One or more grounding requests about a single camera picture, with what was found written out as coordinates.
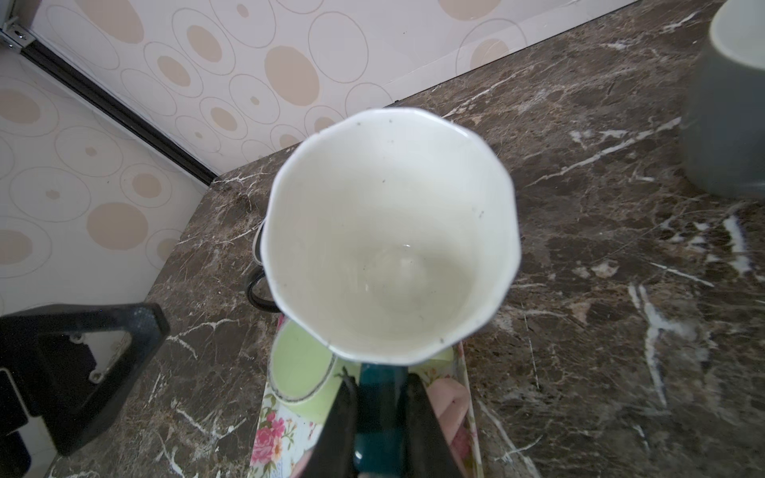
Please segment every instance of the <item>teal handle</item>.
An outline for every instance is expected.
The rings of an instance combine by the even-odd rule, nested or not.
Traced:
[[[361,364],[353,464],[359,473],[404,473],[406,367]]]

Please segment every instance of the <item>wall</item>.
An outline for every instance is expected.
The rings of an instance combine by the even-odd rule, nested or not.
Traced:
[[[205,189],[0,51],[0,314],[142,301]]]
[[[43,0],[32,29],[217,173],[634,0]]]

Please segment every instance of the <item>screw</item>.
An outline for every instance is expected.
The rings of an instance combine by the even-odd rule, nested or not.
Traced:
[[[103,380],[103,374],[93,370],[90,375],[88,375],[88,380],[90,380],[92,383],[101,383]]]

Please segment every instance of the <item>brown marble surface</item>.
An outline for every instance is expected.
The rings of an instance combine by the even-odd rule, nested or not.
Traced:
[[[521,272],[466,341],[487,476],[765,476],[765,210],[679,166],[720,4],[643,0],[399,103],[478,132],[517,189]],[[275,316],[242,277],[289,152],[213,184],[149,295],[172,336],[51,476],[246,475]]]

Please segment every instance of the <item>black trim strip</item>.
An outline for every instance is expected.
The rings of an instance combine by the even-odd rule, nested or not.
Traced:
[[[69,65],[40,41],[33,41],[22,48],[21,54],[207,186],[210,186],[216,178],[216,174],[207,166],[197,161],[194,156],[188,154],[186,150],[176,145],[161,131]]]

